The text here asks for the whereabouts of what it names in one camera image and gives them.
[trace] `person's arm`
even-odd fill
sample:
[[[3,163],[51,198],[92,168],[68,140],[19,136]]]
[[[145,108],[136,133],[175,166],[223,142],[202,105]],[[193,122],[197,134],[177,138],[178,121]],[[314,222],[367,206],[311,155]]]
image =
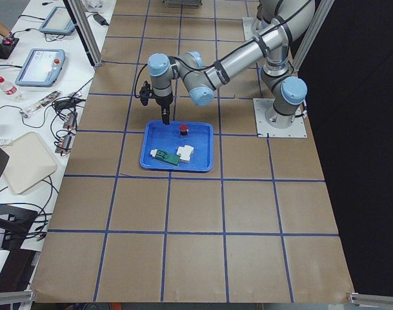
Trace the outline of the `person's arm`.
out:
[[[9,34],[10,34],[10,29],[5,27],[5,25],[2,22],[0,22],[0,35],[3,37],[8,37]]]

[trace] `blue tray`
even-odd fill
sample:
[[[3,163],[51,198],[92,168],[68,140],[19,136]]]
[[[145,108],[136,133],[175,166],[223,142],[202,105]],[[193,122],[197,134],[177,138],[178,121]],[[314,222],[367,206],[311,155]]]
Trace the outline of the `blue tray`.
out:
[[[187,136],[180,136],[179,126],[188,125]],[[178,147],[190,145],[194,153],[188,163],[180,162],[179,165],[171,165],[155,160],[150,151],[153,149],[165,150],[176,154]],[[175,170],[206,172],[213,166],[214,161],[214,128],[208,123],[192,123],[171,121],[165,125],[162,121],[149,121],[143,139],[140,166],[145,169]]]

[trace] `green object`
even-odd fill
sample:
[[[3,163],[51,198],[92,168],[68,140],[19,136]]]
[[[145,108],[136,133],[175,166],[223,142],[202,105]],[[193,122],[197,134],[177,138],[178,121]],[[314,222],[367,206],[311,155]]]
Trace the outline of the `green object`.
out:
[[[171,165],[179,165],[179,160],[181,157],[176,154],[170,154],[165,150],[157,150],[155,155],[155,160],[163,161],[164,163],[169,163]]]

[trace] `white robot link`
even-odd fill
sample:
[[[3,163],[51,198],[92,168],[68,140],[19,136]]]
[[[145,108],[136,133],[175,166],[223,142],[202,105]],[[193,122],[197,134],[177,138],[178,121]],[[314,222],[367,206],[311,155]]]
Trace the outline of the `white robot link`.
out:
[[[207,67],[203,66],[198,52],[179,56],[151,55],[147,63],[151,84],[145,81],[137,98],[141,98],[144,105],[148,99],[155,99],[161,106],[163,123],[168,125],[173,79],[181,78],[192,101],[204,106],[213,100],[216,89],[265,58],[261,79],[275,96],[266,117],[272,126],[287,128],[307,94],[304,81],[290,75],[288,50],[308,28],[314,12],[314,0],[260,0],[256,25],[267,26],[256,27],[259,29],[252,39]]]

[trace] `white table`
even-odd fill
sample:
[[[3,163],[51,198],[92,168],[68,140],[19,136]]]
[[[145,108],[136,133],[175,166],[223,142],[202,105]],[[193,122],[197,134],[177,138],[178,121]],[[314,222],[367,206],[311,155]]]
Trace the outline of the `white table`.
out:
[[[23,14],[37,17],[46,17],[54,6],[64,6],[63,2],[60,0],[43,6],[41,3],[44,1],[45,0],[31,0]],[[108,21],[108,23],[110,23],[115,4],[116,0],[105,0],[101,15]],[[89,17],[88,21],[96,39],[97,45],[101,50],[105,41],[108,27],[99,25],[96,21],[94,21],[93,17]],[[26,28],[39,28],[40,24],[41,21],[38,19],[21,17],[15,24],[12,32],[24,30]],[[0,64],[23,65],[31,48],[61,48],[66,53],[66,61],[57,81],[51,87],[19,87],[25,98],[22,102],[16,103],[10,101],[0,90],[0,107],[3,105],[15,105],[24,108],[42,99],[54,90],[60,90],[63,92],[63,94],[68,94],[76,91],[79,87],[83,86],[89,79],[93,77],[94,69],[88,61],[84,48],[81,44],[81,40],[79,39],[76,31],[74,31],[71,35],[64,37],[62,40],[54,42],[46,42],[44,34],[38,32],[37,30],[19,32],[15,36],[20,39],[18,45],[16,46],[10,58],[7,60],[0,60]],[[18,68],[0,67],[0,76],[3,76],[8,81],[14,82],[19,73],[19,70],[20,69]],[[89,88],[90,83],[83,88],[82,98],[86,98]],[[33,126],[42,124],[44,109],[37,111],[36,114],[34,114],[31,118],[26,119],[26,123]],[[82,111],[83,109],[78,110],[79,116],[81,115]],[[68,156],[62,157],[59,154],[54,153],[54,139],[50,132],[50,124],[55,116],[54,110],[49,108],[46,116],[45,125],[40,129],[33,129],[22,124],[21,115],[18,109],[10,107],[2,108],[0,110],[0,139],[14,140],[30,131],[38,133],[45,142],[45,145],[48,146],[48,149],[51,150],[51,153],[54,154],[54,158],[57,163],[57,170],[51,175],[51,178],[54,186],[59,189],[68,161]],[[62,126],[63,122],[59,118],[56,118],[52,128],[54,132],[56,132],[57,130],[61,129]],[[8,184],[6,183],[4,177],[1,177],[0,189],[6,187],[7,185]],[[10,189],[1,192],[0,203],[27,202],[43,206],[46,203],[49,194],[50,185],[45,182],[39,182],[22,194],[14,194]],[[49,204],[46,206],[46,212],[53,212],[56,198],[57,194],[54,193]],[[33,208],[31,206],[20,205],[19,207],[38,211],[37,208]],[[39,223],[34,224],[30,231],[33,231],[33,229],[39,225]],[[21,248],[41,251],[42,247],[43,241],[37,242],[35,238],[33,238],[30,240],[25,240]],[[7,256],[8,251],[0,250],[0,271],[3,268]]]

